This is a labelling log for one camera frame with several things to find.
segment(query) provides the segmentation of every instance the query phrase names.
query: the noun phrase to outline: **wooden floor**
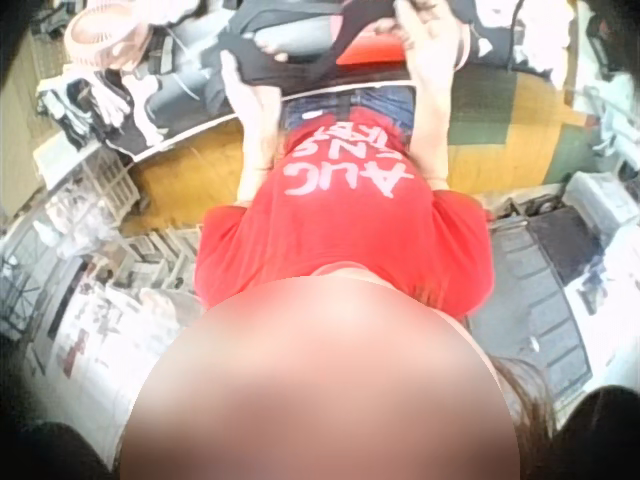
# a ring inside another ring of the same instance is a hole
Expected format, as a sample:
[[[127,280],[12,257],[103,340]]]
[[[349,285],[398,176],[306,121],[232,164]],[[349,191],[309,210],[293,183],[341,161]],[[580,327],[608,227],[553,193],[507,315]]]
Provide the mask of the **wooden floor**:
[[[480,194],[541,185],[562,125],[585,125],[585,116],[564,104],[564,92],[532,75],[519,75],[517,82],[506,145],[451,147],[452,189]],[[134,167],[134,181],[149,196],[150,206],[144,215],[130,217],[123,233],[193,226],[209,208],[233,202],[241,140],[240,125],[227,123]]]

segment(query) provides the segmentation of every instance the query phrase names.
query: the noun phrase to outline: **jeans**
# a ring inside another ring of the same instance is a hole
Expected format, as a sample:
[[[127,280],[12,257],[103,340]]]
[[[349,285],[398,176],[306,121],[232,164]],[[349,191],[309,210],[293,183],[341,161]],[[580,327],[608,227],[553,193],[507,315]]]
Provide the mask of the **jeans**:
[[[341,106],[339,97],[343,93],[322,93],[312,97],[296,98],[287,102],[283,108],[283,127],[289,132],[299,128],[310,118],[320,114],[336,114]],[[352,107],[366,107],[389,117],[406,139],[413,132],[413,112],[415,98],[411,87],[387,86],[379,88],[358,88],[348,93]]]

